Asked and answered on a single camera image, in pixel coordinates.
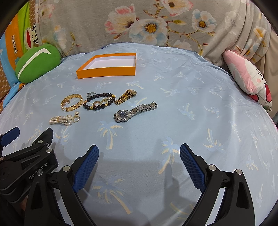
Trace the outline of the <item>pearl hair clip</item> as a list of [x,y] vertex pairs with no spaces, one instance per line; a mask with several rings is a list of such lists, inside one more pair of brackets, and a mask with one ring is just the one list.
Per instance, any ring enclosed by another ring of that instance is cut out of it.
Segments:
[[65,126],[70,126],[80,120],[79,112],[75,112],[74,115],[66,116],[54,116],[50,118],[49,125],[61,124]]

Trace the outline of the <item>gold chain bangle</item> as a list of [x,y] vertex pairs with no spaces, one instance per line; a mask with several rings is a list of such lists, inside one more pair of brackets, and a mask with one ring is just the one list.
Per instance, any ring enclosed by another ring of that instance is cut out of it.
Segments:
[[60,104],[61,110],[71,112],[78,109],[83,104],[83,97],[80,94],[70,94],[66,96]]

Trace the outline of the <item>silver blue-dial watch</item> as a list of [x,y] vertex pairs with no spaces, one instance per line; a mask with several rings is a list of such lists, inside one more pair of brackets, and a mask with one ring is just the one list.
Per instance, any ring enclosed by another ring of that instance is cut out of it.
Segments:
[[119,122],[127,122],[132,117],[142,112],[155,110],[157,108],[157,103],[153,101],[151,104],[140,104],[131,110],[119,110],[114,114],[114,120]]

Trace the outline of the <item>gold watch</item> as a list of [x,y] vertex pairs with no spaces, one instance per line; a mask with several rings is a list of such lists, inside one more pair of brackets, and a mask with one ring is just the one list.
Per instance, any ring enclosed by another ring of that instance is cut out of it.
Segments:
[[115,100],[115,104],[120,105],[120,104],[124,103],[125,101],[127,101],[128,99],[134,97],[136,94],[137,94],[137,92],[135,90],[128,89],[125,91],[125,93],[123,93],[119,97],[119,99]]

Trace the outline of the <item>grey floral blanket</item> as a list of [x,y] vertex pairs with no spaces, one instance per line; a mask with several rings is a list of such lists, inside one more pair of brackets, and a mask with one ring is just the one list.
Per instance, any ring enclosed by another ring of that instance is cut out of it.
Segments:
[[255,64],[267,53],[271,24],[251,1],[35,1],[40,44],[63,57],[112,43],[194,51],[223,66],[226,50]]

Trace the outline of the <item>colourful cartoon monkey sheet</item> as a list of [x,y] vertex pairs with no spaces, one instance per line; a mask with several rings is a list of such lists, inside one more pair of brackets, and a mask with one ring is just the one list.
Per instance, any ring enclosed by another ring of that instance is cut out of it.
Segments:
[[24,86],[15,75],[19,59],[39,45],[36,31],[36,1],[27,1],[1,36],[1,110]]

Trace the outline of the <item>light blue palm bedsheet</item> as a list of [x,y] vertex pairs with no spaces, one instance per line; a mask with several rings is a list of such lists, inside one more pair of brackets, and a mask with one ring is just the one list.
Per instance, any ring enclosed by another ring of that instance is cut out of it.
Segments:
[[[95,55],[136,53],[135,76],[78,79],[76,71]],[[29,146],[64,115],[61,101],[89,92],[122,95],[137,92],[121,105],[78,109],[80,120],[53,125],[52,147],[60,166],[72,164],[95,144],[99,160],[79,191],[97,225],[182,225],[201,193],[179,156],[182,144],[208,164],[232,172],[241,169],[259,225],[277,201],[277,128],[265,109],[233,78],[197,53],[181,49],[120,43],[69,56],[25,85],[1,113],[1,133],[20,128],[3,151]],[[114,114],[140,104],[155,110],[117,123]]]

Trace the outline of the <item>pink white plush pillow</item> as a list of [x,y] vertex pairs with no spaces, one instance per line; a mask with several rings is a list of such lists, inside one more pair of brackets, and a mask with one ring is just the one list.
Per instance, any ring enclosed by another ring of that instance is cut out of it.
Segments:
[[239,87],[253,100],[261,104],[264,109],[271,111],[271,92],[259,69],[231,50],[226,50],[222,55]]

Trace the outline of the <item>gold hoop earring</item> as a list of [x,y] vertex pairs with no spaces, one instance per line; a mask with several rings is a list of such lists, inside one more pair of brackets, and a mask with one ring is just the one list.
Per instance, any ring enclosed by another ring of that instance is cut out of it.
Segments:
[[93,102],[93,106],[100,106],[101,105],[101,102],[100,101],[95,101]]

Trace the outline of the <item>green plush cushion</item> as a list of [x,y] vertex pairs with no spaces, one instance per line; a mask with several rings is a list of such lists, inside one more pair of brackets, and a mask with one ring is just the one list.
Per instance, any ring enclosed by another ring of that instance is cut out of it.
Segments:
[[27,51],[17,62],[15,75],[21,83],[31,83],[61,63],[61,54],[51,44]]

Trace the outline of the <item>orange shallow box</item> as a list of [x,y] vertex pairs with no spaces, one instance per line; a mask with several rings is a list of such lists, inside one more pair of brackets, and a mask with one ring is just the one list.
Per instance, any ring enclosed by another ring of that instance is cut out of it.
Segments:
[[76,71],[77,78],[135,76],[136,60],[136,53],[95,55]]

